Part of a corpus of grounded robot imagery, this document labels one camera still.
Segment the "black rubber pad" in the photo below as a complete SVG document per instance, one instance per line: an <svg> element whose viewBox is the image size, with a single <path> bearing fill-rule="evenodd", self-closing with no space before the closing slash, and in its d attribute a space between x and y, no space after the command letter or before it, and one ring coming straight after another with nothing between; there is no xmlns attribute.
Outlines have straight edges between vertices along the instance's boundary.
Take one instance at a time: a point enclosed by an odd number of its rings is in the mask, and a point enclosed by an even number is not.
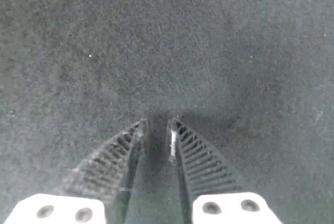
<svg viewBox="0 0 334 224"><path fill-rule="evenodd" d="M145 128L146 120L141 120L106 141L73 169L57 192L112 205L120 191L131 190Z"/></svg>
<svg viewBox="0 0 334 224"><path fill-rule="evenodd" d="M178 119L169 121L169 131L176 134L176 161L185 222L190 222L192 204L200 195L240 192L242 187L217 149Z"/></svg>

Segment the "gray carpet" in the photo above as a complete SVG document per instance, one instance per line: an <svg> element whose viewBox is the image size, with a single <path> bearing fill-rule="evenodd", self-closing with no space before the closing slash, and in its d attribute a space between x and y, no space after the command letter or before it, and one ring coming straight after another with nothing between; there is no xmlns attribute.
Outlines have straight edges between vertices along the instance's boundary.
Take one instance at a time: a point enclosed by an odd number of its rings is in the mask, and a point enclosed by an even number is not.
<svg viewBox="0 0 334 224"><path fill-rule="evenodd" d="M334 223L333 4L1 0L0 220L129 123L147 117L158 143L179 116L284 223ZM169 173L136 182L138 223L180 222L160 213Z"/></svg>

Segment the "white mounting bracket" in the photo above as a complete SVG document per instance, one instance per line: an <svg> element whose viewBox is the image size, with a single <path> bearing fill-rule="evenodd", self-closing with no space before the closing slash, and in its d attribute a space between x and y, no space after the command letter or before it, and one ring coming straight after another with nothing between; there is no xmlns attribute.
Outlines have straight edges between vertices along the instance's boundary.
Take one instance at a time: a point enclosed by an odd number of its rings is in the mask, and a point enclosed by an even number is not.
<svg viewBox="0 0 334 224"><path fill-rule="evenodd" d="M5 224L106 224L97 199L35 194L20 201Z"/></svg>
<svg viewBox="0 0 334 224"><path fill-rule="evenodd" d="M201 195L193 203L193 224L282 224L255 193Z"/></svg>

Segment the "screw hole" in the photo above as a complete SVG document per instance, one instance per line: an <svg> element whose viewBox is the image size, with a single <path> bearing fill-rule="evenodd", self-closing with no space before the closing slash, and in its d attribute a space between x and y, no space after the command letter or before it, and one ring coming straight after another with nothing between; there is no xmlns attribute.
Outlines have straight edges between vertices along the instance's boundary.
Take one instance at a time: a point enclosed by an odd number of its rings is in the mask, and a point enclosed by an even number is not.
<svg viewBox="0 0 334 224"><path fill-rule="evenodd" d="M210 214L210 215L217 215L221 213L221 209L218 206L218 204L214 202L206 202L203 205L203 212L205 212L206 214Z"/></svg>
<svg viewBox="0 0 334 224"><path fill-rule="evenodd" d="M92 209L85 207L77 211L75 214L75 220L79 223L85 223L89 221L93 216Z"/></svg>
<svg viewBox="0 0 334 224"><path fill-rule="evenodd" d="M42 218L49 217L52 214L53 210L54 210L54 206L52 205L41 207L40 210L38 210L36 214L37 218L42 219Z"/></svg>
<svg viewBox="0 0 334 224"><path fill-rule="evenodd" d="M241 202L241 207L245 211L250 211L250 212L258 212L260 211L259 205L252 201L251 199L246 199Z"/></svg>

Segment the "ribbed gripper pad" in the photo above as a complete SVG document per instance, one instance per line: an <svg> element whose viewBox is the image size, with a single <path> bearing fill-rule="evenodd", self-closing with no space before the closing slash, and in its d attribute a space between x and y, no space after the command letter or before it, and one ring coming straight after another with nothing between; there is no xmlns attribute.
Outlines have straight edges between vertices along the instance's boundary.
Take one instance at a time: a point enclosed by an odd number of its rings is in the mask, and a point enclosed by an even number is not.
<svg viewBox="0 0 334 224"><path fill-rule="evenodd" d="M189 203L200 195L239 192L234 174L217 149L179 120L173 121L177 160L182 166Z"/></svg>
<svg viewBox="0 0 334 224"><path fill-rule="evenodd" d="M58 193L98 199L105 204L113 202L123 190L124 177L130 170L135 172L132 164L137 163L131 159L138 156L142 147L145 123L139 121L102 144L72 170Z"/></svg>

